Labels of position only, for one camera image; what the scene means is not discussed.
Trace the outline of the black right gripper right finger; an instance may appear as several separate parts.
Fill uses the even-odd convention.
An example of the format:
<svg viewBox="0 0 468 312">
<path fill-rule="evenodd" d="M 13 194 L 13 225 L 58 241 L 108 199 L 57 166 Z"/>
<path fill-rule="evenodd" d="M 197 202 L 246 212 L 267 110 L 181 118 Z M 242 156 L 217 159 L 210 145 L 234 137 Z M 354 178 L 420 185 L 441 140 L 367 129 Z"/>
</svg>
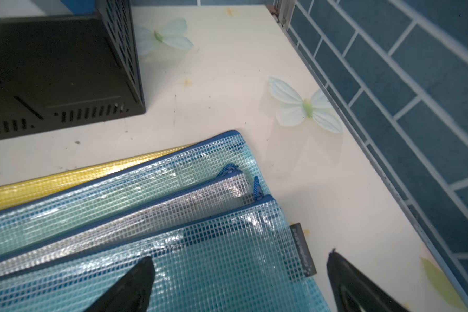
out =
<svg viewBox="0 0 468 312">
<path fill-rule="evenodd" d="M 408 311 L 335 250 L 326 268 L 338 311 Z"/>
</svg>

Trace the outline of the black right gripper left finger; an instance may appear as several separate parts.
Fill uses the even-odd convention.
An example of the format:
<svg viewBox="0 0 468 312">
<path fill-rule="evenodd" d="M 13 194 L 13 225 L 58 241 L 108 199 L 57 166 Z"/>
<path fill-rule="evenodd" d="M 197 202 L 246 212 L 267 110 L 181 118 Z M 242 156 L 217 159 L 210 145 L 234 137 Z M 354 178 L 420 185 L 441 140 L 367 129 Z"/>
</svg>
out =
<svg viewBox="0 0 468 312">
<path fill-rule="evenodd" d="M 154 281 L 152 258 L 144 257 L 85 311 L 147 311 Z"/>
</svg>

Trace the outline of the clear mesh document bag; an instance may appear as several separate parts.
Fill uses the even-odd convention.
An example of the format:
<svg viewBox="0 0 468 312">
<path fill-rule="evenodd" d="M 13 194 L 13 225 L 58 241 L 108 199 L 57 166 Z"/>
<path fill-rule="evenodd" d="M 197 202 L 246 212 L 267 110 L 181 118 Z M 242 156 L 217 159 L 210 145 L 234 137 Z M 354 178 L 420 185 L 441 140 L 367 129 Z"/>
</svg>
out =
<svg viewBox="0 0 468 312">
<path fill-rule="evenodd" d="M 86 251 L 101 250 L 132 238 L 211 217 L 255 200 L 248 176 L 230 167 L 209 181 L 127 211 L 91 222 L 53 239 L 0 258 L 0 280 Z"/>
</svg>

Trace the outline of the yellow mesh document bag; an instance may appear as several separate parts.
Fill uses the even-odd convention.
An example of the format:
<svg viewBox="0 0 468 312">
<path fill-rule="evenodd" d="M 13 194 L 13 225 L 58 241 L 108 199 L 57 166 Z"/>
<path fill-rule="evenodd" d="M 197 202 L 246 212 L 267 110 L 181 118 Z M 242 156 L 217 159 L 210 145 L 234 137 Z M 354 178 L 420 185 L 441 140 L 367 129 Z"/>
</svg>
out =
<svg viewBox="0 0 468 312">
<path fill-rule="evenodd" d="M 0 186 L 0 211 L 178 152 L 188 145 Z"/>
</svg>

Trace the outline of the light blue mesh document bag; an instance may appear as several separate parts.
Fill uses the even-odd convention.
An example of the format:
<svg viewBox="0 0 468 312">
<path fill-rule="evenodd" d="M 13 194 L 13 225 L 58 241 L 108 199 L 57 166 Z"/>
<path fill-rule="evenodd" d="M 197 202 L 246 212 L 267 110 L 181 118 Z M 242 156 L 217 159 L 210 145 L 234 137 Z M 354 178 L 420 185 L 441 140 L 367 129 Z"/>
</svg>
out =
<svg viewBox="0 0 468 312">
<path fill-rule="evenodd" d="M 226 131 L 169 155 L 0 211 L 0 261 L 71 230 L 206 182 L 226 165 L 235 165 L 249 179 L 258 178 L 263 192 L 270 194 L 248 143 L 238 131 Z"/>
</svg>

